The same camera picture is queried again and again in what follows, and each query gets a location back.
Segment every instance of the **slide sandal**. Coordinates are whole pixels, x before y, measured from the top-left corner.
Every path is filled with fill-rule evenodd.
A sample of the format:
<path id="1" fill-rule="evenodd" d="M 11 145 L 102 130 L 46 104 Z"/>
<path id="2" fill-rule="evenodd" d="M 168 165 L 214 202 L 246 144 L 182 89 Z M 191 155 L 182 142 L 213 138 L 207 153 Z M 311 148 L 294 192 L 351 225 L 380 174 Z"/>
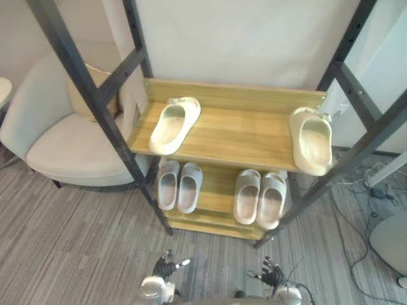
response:
<path id="1" fill-rule="evenodd" d="M 192 213 L 197 208 L 202 186 L 202 169 L 195 163 L 187 163 L 181 171 L 177 208 L 181 213 Z"/>
<path id="2" fill-rule="evenodd" d="M 179 163 L 168 161 L 158 171 L 158 206 L 164 210 L 172 210 L 177 201 L 177 178 Z"/>
<path id="3" fill-rule="evenodd" d="M 272 230 L 279 225 L 286 194 L 287 185 L 281 176 L 276 173 L 267 173 L 263 177 L 256 219 L 261 227 Z"/>
<path id="4" fill-rule="evenodd" d="M 332 164 L 332 129 L 327 114 L 311 108 L 296 109 L 289 119 L 294 163 L 304 173 L 325 175 Z"/>
<path id="5" fill-rule="evenodd" d="M 244 170 L 237 176 L 233 213 L 241 224 L 252 224 L 256 220 L 260 180 L 257 170 Z"/>
<path id="6" fill-rule="evenodd" d="M 162 156 L 176 152 L 201 113 L 193 97 L 170 98 L 151 134 L 150 150 Z"/>

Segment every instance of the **wooden board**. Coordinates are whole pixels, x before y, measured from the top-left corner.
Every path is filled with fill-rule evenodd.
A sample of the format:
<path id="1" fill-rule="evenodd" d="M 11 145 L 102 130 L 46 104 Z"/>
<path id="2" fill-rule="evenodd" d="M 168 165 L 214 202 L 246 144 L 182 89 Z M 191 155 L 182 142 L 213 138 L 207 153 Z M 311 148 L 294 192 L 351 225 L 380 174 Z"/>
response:
<path id="1" fill-rule="evenodd" d="M 243 238 L 247 240 L 259 240 L 263 236 L 262 231 L 255 229 L 252 230 L 237 229 L 232 227 L 199 224 L 184 220 L 172 220 L 172 219 L 169 220 L 169 224 L 171 227 L 176 229 L 197 231 L 209 234 L 218 234 L 236 238 Z"/>
<path id="2" fill-rule="evenodd" d="M 167 211 L 164 212 L 164 214 L 168 219 L 185 220 L 193 223 L 234 227 L 238 229 L 256 229 L 260 231 L 265 231 L 261 227 L 259 227 L 256 223 L 251 225 L 245 225 L 237 222 L 233 214 L 230 213 L 208 212 L 197 209 L 193 213 L 189 214 L 181 213 L 178 210 Z"/>
<path id="3" fill-rule="evenodd" d="M 203 181 L 197 208 L 233 216 L 235 181 L 240 170 L 216 165 L 200 166 Z"/>
<path id="4" fill-rule="evenodd" d="M 216 85 L 145 79 L 151 102 L 166 102 L 170 97 L 195 97 L 202 107 L 291 114 L 299 107 L 316 109 L 326 93 L 255 86 Z"/>
<path id="5" fill-rule="evenodd" d="M 289 115 L 318 107 L 324 92 L 145 80 L 150 104 L 128 143 L 134 153 L 153 154 L 149 138 L 170 97 L 196 97 L 201 115 L 171 158 L 258 170 L 297 171 Z"/>
<path id="6" fill-rule="evenodd" d="M 129 142 L 134 153 L 153 154 L 149 138 L 166 104 L 150 103 Z M 298 171 L 288 114 L 203 107 L 182 146 L 170 157 L 259 170 Z"/>

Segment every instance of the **gray striped carpet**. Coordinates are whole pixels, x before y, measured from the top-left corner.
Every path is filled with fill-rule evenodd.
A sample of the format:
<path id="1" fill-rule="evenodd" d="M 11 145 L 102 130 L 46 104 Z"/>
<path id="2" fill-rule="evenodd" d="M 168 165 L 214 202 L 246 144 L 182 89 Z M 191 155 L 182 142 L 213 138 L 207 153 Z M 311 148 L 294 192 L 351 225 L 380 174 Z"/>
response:
<path id="1" fill-rule="evenodd" d="M 366 164 L 391 159 L 372 156 Z M 311 183 L 311 177 L 301 176 L 301 188 Z M 407 187 L 406 177 L 398 173 L 379 186 L 385 183 Z M 368 196 L 351 193 L 348 187 L 358 190 L 335 186 L 333 194 L 363 231 Z M 395 206 L 373 200 L 379 216 L 372 226 L 407 207 L 407 196 L 399 201 Z M 356 258 L 363 244 L 341 224 L 349 253 Z M 316 304 L 386 304 L 363 297 L 351 283 L 328 195 L 254 250 L 235 238 L 181 230 L 167 236 L 141 193 L 130 185 L 67 185 L 58 190 L 42 175 L 29 174 L 22 162 L 0 171 L 2 305 L 133 304 L 141 280 L 167 248 L 174 250 L 176 260 L 193 257 L 191 266 L 172 277 L 189 301 L 230 297 L 238 289 L 263 295 L 267 288 L 246 277 L 245 271 L 260 270 L 263 257 L 271 255 L 286 273 L 304 257 L 291 279 L 309 286 Z M 396 285 L 396 273 L 372 253 L 356 267 L 356 278 L 367 293 L 407 302 L 407 290 Z"/>

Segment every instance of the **pillow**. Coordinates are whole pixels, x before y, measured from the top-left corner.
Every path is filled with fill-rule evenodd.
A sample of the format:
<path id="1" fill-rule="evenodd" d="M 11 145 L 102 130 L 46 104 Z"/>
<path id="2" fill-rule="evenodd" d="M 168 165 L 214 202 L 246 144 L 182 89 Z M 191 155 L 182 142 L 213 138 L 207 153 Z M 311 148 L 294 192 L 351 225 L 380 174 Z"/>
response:
<path id="1" fill-rule="evenodd" d="M 93 68 L 91 65 L 88 65 L 88 64 L 85 64 L 85 65 L 90 73 L 90 76 L 92 77 L 93 81 L 95 82 L 96 87 L 99 87 L 105 81 L 105 79 L 108 78 L 110 75 L 110 73 L 100 71 L 96 68 Z M 76 87 L 70 77 L 68 77 L 67 87 L 68 87 L 69 96 L 71 98 L 72 108 L 74 109 L 74 111 L 77 114 L 79 114 L 80 116 L 83 116 L 84 118 L 88 119 L 89 121 L 96 122 L 95 117 L 93 116 L 92 112 L 88 108 L 88 105 L 83 100 L 78 89 L 76 89 Z M 118 112 L 116 95 L 108 103 L 107 110 L 111 113 L 111 115 L 113 117 Z"/>

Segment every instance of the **robotic arm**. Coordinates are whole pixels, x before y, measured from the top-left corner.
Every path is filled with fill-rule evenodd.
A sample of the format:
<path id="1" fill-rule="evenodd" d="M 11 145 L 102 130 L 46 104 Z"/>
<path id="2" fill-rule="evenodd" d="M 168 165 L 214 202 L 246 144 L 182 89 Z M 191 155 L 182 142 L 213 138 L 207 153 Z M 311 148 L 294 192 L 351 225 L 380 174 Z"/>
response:
<path id="1" fill-rule="evenodd" d="M 147 276 L 141 284 L 139 295 L 140 300 L 135 302 L 136 305 L 166 305 L 174 301 L 174 295 L 179 294 L 175 285 L 165 281 L 172 273 L 183 266 L 187 266 L 191 260 L 185 259 L 179 264 L 168 262 L 172 251 L 168 250 L 159 258 L 153 269 L 153 275 Z M 206 300 L 199 302 L 177 303 L 184 305 L 301 305 L 302 298 L 299 288 L 304 288 L 310 294 L 311 304 L 315 305 L 309 289 L 299 283 L 294 283 L 286 279 L 278 264 L 274 263 L 270 257 L 265 257 L 263 262 L 265 268 L 262 273 L 248 271 L 247 275 L 251 278 L 261 280 L 263 283 L 271 286 L 273 289 L 270 295 L 262 297 L 245 297 L 228 300 Z"/>

